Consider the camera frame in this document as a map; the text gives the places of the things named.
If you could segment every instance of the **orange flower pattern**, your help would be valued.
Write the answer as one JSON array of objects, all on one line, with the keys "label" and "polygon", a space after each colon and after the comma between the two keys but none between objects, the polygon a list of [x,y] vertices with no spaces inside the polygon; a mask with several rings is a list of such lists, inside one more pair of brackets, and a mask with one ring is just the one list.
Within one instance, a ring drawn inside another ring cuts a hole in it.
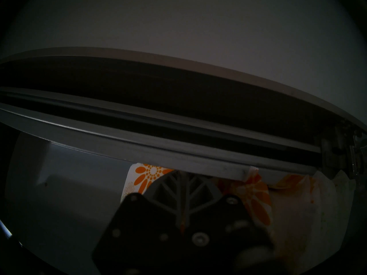
[{"label": "orange flower pattern", "polygon": [[154,181],[171,171],[173,169],[161,166],[141,163],[133,164],[127,173],[121,202],[130,193],[138,192],[143,194]]},{"label": "orange flower pattern", "polygon": [[261,181],[258,169],[250,167],[243,181],[218,179],[212,180],[222,194],[238,196],[255,224],[270,231],[272,224],[272,202],[269,196],[268,186]]}]

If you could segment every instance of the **white wall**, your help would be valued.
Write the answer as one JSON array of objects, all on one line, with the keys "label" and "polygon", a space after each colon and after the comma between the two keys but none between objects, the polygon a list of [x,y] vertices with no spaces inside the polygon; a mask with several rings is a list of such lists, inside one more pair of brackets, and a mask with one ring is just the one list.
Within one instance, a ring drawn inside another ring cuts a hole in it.
[{"label": "white wall", "polygon": [[0,57],[67,46],[238,70],[313,94],[367,124],[367,46],[337,0],[31,0]]}]

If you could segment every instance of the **orange flower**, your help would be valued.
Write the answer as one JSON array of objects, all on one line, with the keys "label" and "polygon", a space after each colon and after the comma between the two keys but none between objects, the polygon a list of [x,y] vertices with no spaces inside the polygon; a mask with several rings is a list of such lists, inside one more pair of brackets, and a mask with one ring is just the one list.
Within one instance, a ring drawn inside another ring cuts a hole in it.
[{"label": "orange flower", "polygon": [[268,186],[261,181],[261,176],[257,169],[250,172],[250,176],[245,182],[229,179],[215,179],[222,194],[233,194],[238,196],[245,206],[248,214],[254,219],[258,218],[265,226],[271,224],[271,218],[263,204],[272,205]]},{"label": "orange flower", "polygon": [[139,185],[141,183],[138,192],[142,194],[145,187],[148,189],[153,181],[171,171],[173,171],[173,169],[162,169],[161,166],[144,164],[144,166],[139,166],[135,170],[135,172],[140,175],[135,180],[134,185]]}]

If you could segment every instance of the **gray panel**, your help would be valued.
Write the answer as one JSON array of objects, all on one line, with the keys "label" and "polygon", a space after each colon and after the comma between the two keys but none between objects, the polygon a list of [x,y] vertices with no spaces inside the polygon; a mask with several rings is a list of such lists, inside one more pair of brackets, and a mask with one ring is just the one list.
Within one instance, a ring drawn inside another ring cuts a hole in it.
[{"label": "gray panel", "polygon": [[366,42],[337,0],[30,0],[0,57],[75,46],[248,73],[312,94],[367,124]]},{"label": "gray panel", "polygon": [[193,173],[242,179],[250,165],[314,174],[316,168],[185,142],[138,134],[0,104],[0,120],[58,144],[120,160],[144,162]]},{"label": "gray panel", "polygon": [[43,97],[43,98],[48,98],[48,99],[62,100],[62,101],[77,103],[81,105],[95,106],[95,107],[102,108],[102,109],[112,109],[112,110],[120,111],[124,113],[130,113],[130,114],[135,114],[139,116],[145,116],[149,118],[155,118],[159,120],[175,122],[178,124],[185,124],[189,126],[205,128],[205,129],[209,129],[213,131],[228,133],[228,134],[236,135],[236,136],[247,137],[247,138],[251,138],[255,140],[261,140],[261,141],[270,142],[270,143],[288,146],[288,147],[294,147],[294,148],[312,151],[316,153],[321,152],[321,149],[318,146],[314,146],[314,145],[310,145],[310,144],[306,144],[306,143],[302,143],[302,142],[298,142],[298,141],[294,141],[290,139],[285,139],[285,138],[281,138],[277,136],[272,136],[272,135],[268,135],[264,133],[259,133],[259,132],[255,132],[251,130],[227,126],[223,124],[208,122],[204,120],[183,117],[183,116],[174,115],[170,113],[164,113],[164,112],[159,112],[159,111],[145,109],[145,108],[139,108],[135,106],[123,105],[119,103],[107,102],[107,101],[91,99],[91,98],[84,98],[84,97],[74,96],[74,95],[59,94],[59,93],[47,92],[47,91],[30,90],[30,89],[25,89],[25,88],[0,87],[0,90],[9,92],[9,94],[13,92],[17,94],[26,94],[26,95],[32,95],[32,96]]},{"label": "gray panel", "polygon": [[68,274],[99,274],[91,253],[120,205],[131,164],[21,133],[5,190],[8,229]]}]

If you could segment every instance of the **bolt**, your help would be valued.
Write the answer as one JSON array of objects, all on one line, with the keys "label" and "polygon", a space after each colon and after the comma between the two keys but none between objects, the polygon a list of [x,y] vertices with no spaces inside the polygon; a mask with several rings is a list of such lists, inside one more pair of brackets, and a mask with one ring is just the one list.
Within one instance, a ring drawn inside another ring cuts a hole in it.
[{"label": "bolt", "polygon": [[238,200],[236,198],[233,198],[233,197],[228,197],[227,198],[227,203],[231,204],[231,205],[236,205],[238,203]]},{"label": "bolt", "polygon": [[160,234],[160,235],[159,235],[159,240],[160,240],[161,242],[165,242],[165,241],[167,241],[167,240],[168,240],[168,235],[167,235],[167,234]]},{"label": "bolt", "polygon": [[118,238],[120,235],[121,235],[121,231],[120,231],[119,229],[114,229],[114,230],[112,231],[112,236],[113,236],[114,238]]},{"label": "bolt", "polygon": [[196,232],[192,236],[192,242],[196,246],[206,246],[209,243],[209,236],[204,232]]}]

